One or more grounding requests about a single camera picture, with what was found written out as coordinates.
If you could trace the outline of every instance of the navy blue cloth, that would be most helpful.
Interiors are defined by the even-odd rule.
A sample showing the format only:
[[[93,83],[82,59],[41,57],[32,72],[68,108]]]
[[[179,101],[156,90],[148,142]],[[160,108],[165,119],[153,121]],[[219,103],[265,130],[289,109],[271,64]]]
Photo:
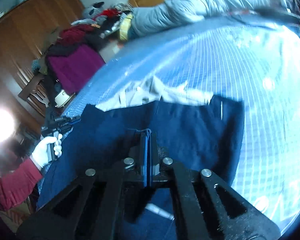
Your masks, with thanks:
[[[157,133],[158,144],[169,149],[172,159],[193,170],[211,169],[231,185],[243,126],[243,102],[220,96],[213,96],[207,106],[154,101],[103,112],[87,105],[81,122],[74,125],[62,144],[62,157],[45,176],[38,206],[46,204],[86,169],[110,168],[128,157],[130,147],[138,143],[140,130],[147,128]],[[157,190],[151,203],[173,213],[167,189]],[[174,222],[148,210],[136,224],[125,221],[122,226],[120,239],[176,239]]]

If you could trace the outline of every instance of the metal bolt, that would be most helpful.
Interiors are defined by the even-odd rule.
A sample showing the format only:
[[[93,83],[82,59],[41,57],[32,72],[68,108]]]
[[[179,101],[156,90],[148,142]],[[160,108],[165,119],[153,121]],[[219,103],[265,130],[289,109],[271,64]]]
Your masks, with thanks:
[[[123,162],[126,165],[132,165],[134,163],[134,159],[132,159],[132,158],[125,158]]]
[[[169,158],[169,157],[163,158],[162,161],[163,161],[163,163],[166,164],[166,165],[170,165],[170,164],[173,163],[173,160],[172,160],[171,158]]]
[[[201,171],[201,174],[202,174],[202,176],[210,177],[211,174],[212,174],[212,172],[211,172],[209,169],[203,169],[203,170]]]
[[[96,170],[95,169],[87,169],[86,170],[86,175],[89,177],[92,177],[96,174]]]

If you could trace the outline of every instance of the wooden wardrobe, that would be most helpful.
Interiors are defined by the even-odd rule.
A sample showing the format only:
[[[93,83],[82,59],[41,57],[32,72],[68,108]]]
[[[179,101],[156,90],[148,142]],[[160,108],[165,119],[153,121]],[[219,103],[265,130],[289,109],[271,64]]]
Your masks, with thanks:
[[[27,0],[0,18],[0,108],[40,133],[46,94],[38,85],[27,101],[18,97],[33,77],[31,63],[42,55],[47,35],[81,17],[80,0]]]

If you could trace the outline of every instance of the jacket sleeve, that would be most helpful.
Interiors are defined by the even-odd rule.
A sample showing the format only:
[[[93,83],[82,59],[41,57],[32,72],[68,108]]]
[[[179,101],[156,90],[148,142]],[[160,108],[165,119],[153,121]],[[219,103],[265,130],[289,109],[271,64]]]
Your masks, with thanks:
[[[13,173],[0,178],[0,211],[21,204],[41,178],[40,171],[31,159],[27,159]]]

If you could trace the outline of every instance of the black tool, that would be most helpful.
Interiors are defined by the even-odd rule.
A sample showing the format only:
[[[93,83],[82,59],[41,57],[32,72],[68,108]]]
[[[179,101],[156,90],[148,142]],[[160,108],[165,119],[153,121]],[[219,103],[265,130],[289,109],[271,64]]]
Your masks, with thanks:
[[[280,237],[274,222],[213,171],[189,170],[169,158],[167,149],[158,147],[156,135],[149,130],[141,135],[140,145],[130,149],[129,157],[109,170],[86,170],[23,222],[17,236],[21,240],[118,239],[124,230],[122,219],[135,221],[149,194],[158,188],[170,189],[178,239]],[[131,190],[136,192],[132,201],[127,194]]]
[[[52,107],[46,109],[45,125],[41,127],[41,134],[43,137],[54,136],[58,139],[59,134],[65,134],[72,130],[75,123],[80,122],[81,117],[55,117],[55,112]],[[57,160],[57,156],[54,154],[55,143],[51,143],[48,147],[48,161]]]

